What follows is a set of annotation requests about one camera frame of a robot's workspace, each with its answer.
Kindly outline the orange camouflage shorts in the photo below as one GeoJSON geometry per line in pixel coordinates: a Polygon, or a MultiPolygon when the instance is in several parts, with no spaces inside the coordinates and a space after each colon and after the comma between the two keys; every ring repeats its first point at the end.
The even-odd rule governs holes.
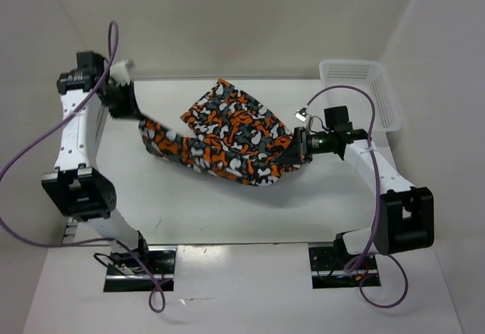
{"type": "Polygon", "coordinates": [[[300,163],[278,164],[293,134],[265,105],[226,80],[198,99],[181,120],[192,137],[143,117],[139,133],[154,156],[247,186],[268,186],[300,163]]]}

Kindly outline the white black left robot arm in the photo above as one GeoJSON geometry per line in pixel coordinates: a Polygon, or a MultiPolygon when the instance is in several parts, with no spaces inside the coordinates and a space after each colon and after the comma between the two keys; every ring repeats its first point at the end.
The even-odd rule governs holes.
{"type": "Polygon", "coordinates": [[[145,272],[152,262],[146,240],[117,209],[113,183],[97,168],[96,158],[108,116],[104,95],[128,92],[91,70],[72,70],[58,79],[64,125],[58,156],[41,184],[65,217],[85,223],[108,239],[109,256],[119,270],[145,272]]]}

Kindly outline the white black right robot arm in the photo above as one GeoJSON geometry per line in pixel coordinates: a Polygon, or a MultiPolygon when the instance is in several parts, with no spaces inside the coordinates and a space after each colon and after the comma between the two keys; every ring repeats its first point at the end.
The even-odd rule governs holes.
{"type": "Polygon", "coordinates": [[[434,198],[427,187],[403,177],[378,151],[371,134],[356,129],[345,106],[324,112],[326,127],[312,132],[297,127],[289,148],[292,162],[309,163],[315,155],[335,154],[349,164],[375,196],[370,227],[336,236],[333,262],[349,268],[368,255],[390,255],[434,244],[434,198]]]}

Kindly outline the white perforated plastic basket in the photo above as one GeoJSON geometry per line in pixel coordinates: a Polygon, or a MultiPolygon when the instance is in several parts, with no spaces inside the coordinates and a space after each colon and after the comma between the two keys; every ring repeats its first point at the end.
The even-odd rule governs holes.
{"type": "Polygon", "coordinates": [[[365,92],[362,95],[347,88],[332,89],[319,98],[323,109],[345,105],[353,126],[367,130],[372,110],[366,96],[370,96],[376,111],[374,132],[396,132],[402,128],[396,90],[382,64],[366,60],[324,60],[319,64],[319,72],[324,88],[344,85],[365,92]]]}

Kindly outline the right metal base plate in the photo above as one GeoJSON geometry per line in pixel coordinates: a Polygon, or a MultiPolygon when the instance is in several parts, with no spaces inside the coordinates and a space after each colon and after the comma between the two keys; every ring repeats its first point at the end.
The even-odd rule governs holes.
{"type": "Polygon", "coordinates": [[[381,286],[375,256],[366,258],[351,273],[346,273],[344,267],[352,256],[338,253],[332,242],[309,244],[308,257],[313,289],[358,288],[361,282],[364,287],[381,286]]]}

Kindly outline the metal base plate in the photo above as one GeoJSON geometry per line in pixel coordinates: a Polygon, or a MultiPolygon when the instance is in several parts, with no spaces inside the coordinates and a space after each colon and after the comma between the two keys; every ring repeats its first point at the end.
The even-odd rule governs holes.
{"type": "Polygon", "coordinates": [[[177,247],[150,245],[145,269],[131,257],[127,263],[116,261],[113,254],[95,253],[93,257],[106,269],[103,292],[150,292],[155,288],[149,271],[161,285],[164,292],[174,290],[177,247]]]}
{"type": "Polygon", "coordinates": [[[346,273],[344,267],[352,256],[338,253],[332,242],[309,244],[308,257],[313,289],[358,288],[361,282],[364,287],[381,286],[375,256],[366,258],[351,273],[346,273]]]}

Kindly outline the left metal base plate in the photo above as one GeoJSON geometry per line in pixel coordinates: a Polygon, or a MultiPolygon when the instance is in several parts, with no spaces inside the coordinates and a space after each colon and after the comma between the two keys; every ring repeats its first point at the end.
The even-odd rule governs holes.
{"type": "Polygon", "coordinates": [[[95,253],[93,257],[106,269],[103,292],[150,292],[155,288],[149,271],[161,285],[164,292],[174,290],[177,247],[150,245],[145,269],[131,257],[127,263],[116,261],[113,254],[95,253]]]}

